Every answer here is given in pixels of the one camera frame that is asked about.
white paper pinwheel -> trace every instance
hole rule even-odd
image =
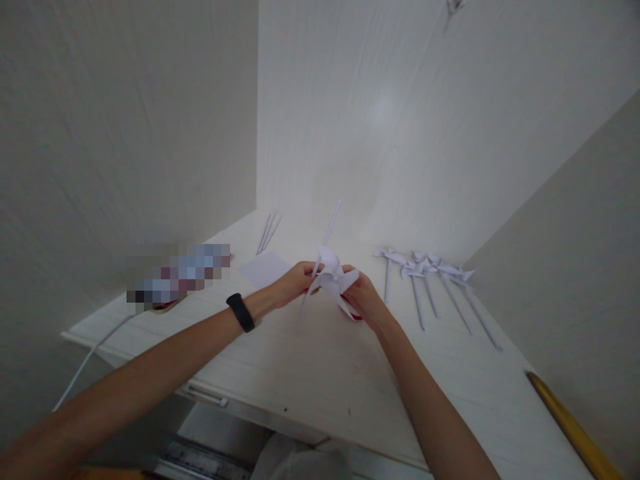
[[[445,286],[451,300],[453,301],[453,304],[455,305],[456,310],[458,310],[460,317],[465,322],[465,325],[467,326],[469,333],[471,334],[471,329],[469,328],[467,319],[462,313],[462,310],[460,309],[458,302],[453,296],[453,292],[451,292],[448,280],[451,280],[452,282],[457,284],[460,290],[462,290],[462,293],[464,294],[465,298],[469,302],[469,305],[473,309],[475,316],[478,317],[478,320],[480,321],[482,328],[484,328],[485,332],[487,332],[487,336],[489,337],[489,340],[491,340],[493,346],[495,347],[496,350],[498,350],[498,352],[502,352],[502,346],[500,346],[500,344],[498,343],[498,340],[496,340],[496,338],[493,336],[493,332],[491,331],[491,328],[489,327],[489,324],[486,318],[484,318],[484,315],[480,311],[480,308],[478,308],[478,305],[473,296],[471,287],[468,286],[467,284],[467,280],[474,274],[475,270],[464,271],[462,269],[456,268],[452,265],[442,262],[442,259],[436,255],[428,255],[428,258],[432,266],[434,266],[438,270],[438,272],[441,274],[440,278],[442,280],[442,283]]]
[[[384,257],[387,259],[387,282],[385,284],[385,303],[389,303],[389,296],[391,294],[391,264],[397,263],[398,265],[404,265],[407,259],[402,254],[396,252],[392,248],[386,248],[378,250],[373,254],[374,257]]]
[[[427,288],[427,294],[429,296],[429,302],[431,302],[431,308],[433,309],[433,314],[435,315],[436,318],[442,318],[442,315],[440,314],[440,310],[438,309],[435,299],[433,298],[433,294],[431,292],[431,286],[429,285],[429,274],[437,273],[438,269],[429,262],[429,257],[427,256],[426,253],[422,253],[418,250],[414,250],[413,258],[417,262],[416,269],[420,270],[420,272],[422,272],[423,274],[425,287]]]
[[[415,306],[418,309],[418,319],[420,320],[420,327],[422,330],[427,331],[427,324],[425,322],[425,312],[422,307],[422,300],[418,293],[418,286],[416,285],[416,278],[424,278],[425,274],[422,273],[423,265],[421,262],[415,262],[413,260],[405,260],[405,264],[400,269],[400,276],[405,279],[411,277],[411,284],[413,286],[413,295],[415,296]]]
[[[342,266],[340,266],[338,256],[324,245],[320,246],[320,258],[325,266],[309,287],[306,296],[308,297],[316,288],[322,287],[349,318],[355,320],[351,314],[349,305],[341,295],[358,280],[360,270],[352,270],[344,273]]]
[[[453,302],[453,305],[455,306],[455,309],[457,310],[458,315],[460,315],[460,318],[462,318],[462,322],[464,322],[465,327],[469,331],[469,334],[473,336],[473,332],[471,331],[469,322],[467,321],[465,314],[462,312],[462,309],[458,304],[458,300],[456,300],[456,298],[453,296],[453,292],[451,291],[451,286],[449,285],[450,279],[454,277],[462,277],[464,272],[460,269],[455,268],[452,265],[449,265],[448,263],[443,262],[442,258],[438,257],[437,255],[427,255],[427,258],[431,266],[435,268],[435,270],[440,275],[440,280],[442,280],[442,284],[445,286],[445,290],[449,294],[449,298]]]

white wall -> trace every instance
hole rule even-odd
[[[132,245],[203,241],[256,207],[257,16],[257,0],[3,7],[0,448],[64,390],[85,352],[59,332],[124,290]]]
[[[640,86],[627,0],[261,0],[258,208],[468,259]]]
[[[587,432],[640,476],[640,91],[472,256],[477,294]]]

drawer handle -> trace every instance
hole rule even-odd
[[[189,394],[192,397],[200,397],[203,400],[207,400],[209,402],[215,403],[220,408],[225,408],[229,403],[229,401],[224,397],[214,397],[213,395],[209,395],[208,393],[198,391],[190,385],[187,387],[187,394]]]

wooden desk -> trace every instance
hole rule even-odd
[[[254,211],[212,237],[230,243],[235,255],[230,278],[196,292],[170,312],[146,312],[130,320],[101,348],[112,359],[128,360],[168,336],[227,307],[235,292],[254,290],[238,272],[252,260],[267,214]],[[267,250],[294,264],[315,260],[324,237],[282,219]],[[372,257],[374,245],[332,235],[329,246],[342,263],[358,266],[384,292],[386,262]],[[428,331],[420,329],[413,289],[394,269],[389,308],[420,358],[458,409],[503,478],[589,478],[582,462],[540,402],[524,375],[532,369],[487,314],[502,354],[494,350],[462,293],[460,305],[472,319],[469,336],[446,291],[431,282],[443,318],[433,316],[424,292]],[[298,318],[298,299],[268,315],[260,328],[243,335],[190,380],[214,397],[249,406],[271,418],[291,421],[332,439],[354,443],[426,469],[393,372],[376,337],[364,322],[345,318],[324,292],[310,298]],[[131,312],[124,295],[65,332],[66,339],[92,345]]]

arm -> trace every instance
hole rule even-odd
[[[313,262],[300,262],[244,299],[256,324],[304,293]],[[0,457],[4,480],[67,478],[106,438],[194,376],[243,330],[225,309],[169,337],[48,415]]]
[[[380,341],[433,476],[438,480],[499,479],[478,440],[440,390],[371,280],[361,273],[344,297]]]

